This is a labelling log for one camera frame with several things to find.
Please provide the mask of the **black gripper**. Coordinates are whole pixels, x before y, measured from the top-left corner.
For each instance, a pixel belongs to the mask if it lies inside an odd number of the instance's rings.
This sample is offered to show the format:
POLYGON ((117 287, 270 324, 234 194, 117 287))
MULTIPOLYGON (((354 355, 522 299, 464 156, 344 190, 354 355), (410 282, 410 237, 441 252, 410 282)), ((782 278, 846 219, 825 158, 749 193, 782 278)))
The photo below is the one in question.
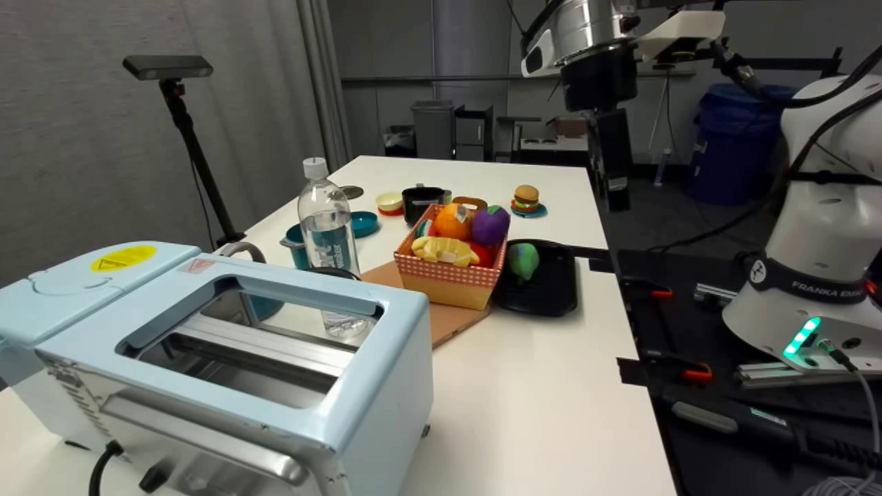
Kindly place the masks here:
POLYGON ((562 69, 569 110, 611 110, 636 95, 636 59, 625 43, 605 45, 562 69))

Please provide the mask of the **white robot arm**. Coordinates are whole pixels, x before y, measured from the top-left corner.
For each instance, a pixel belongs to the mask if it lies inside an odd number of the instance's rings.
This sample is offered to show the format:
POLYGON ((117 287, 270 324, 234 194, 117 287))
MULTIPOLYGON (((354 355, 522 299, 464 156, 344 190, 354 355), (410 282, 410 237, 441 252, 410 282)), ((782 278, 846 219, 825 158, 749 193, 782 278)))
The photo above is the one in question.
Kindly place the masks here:
MULTIPOLYGON (((676 11, 639 26, 620 0, 548 0, 522 33, 522 70, 558 73, 573 110, 636 92, 643 59, 709 58, 745 92, 767 99, 752 65, 722 40, 724 11, 676 11)), ((788 146, 785 198, 767 247, 722 321, 749 347, 808 373, 882 371, 882 77, 857 65, 775 101, 788 146)))

